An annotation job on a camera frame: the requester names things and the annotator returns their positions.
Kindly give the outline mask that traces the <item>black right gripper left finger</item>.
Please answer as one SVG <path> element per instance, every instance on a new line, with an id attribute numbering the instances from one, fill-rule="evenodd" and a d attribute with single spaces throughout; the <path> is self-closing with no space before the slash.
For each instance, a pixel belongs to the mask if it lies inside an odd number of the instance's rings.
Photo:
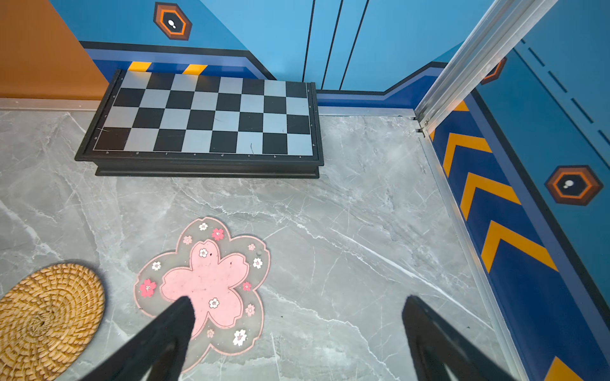
<path id="1" fill-rule="evenodd" d="M 178 298 L 85 380 L 178 380 L 195 323 L 190 298 Z"/>

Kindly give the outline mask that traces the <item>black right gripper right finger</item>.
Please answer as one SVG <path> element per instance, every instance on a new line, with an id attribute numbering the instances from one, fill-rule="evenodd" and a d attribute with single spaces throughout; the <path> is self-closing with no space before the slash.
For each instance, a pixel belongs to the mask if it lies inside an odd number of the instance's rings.
<path id="1" fill-rule="evenodd" d="M 513 379 L 418 296 L 408 296 L 402 319 L 418 380 Z"/>

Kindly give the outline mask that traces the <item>pink cherry blossom coaster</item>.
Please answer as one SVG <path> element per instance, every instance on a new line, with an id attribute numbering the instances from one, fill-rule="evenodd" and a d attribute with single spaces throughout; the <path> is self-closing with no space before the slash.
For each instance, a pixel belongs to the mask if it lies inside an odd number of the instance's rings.
<path id="1" fill-rule="evenodd" d="M 264 241 L 230 234 L 213 217 L 197 218 L 176 247 L 150 260 L 133 293 L 139 310 L 157 317 L 178 298 L 190 298 L 195 322 L 182 368 L 188 372 L 212 351 L 237 356 L 260 339 L 265 311 L 258 288 L 271 267 Z"/>

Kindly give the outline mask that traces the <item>woven rattan round coaster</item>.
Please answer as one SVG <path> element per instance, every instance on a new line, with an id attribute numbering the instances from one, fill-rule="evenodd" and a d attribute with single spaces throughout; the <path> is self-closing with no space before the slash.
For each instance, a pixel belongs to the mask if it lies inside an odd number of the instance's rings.
<path id="1" fill-rule="evenodd" d="M 93 270 L 55 264 L 1 299 L 1 379 L 55 380 L 98 331 L 105 291 Z"/>

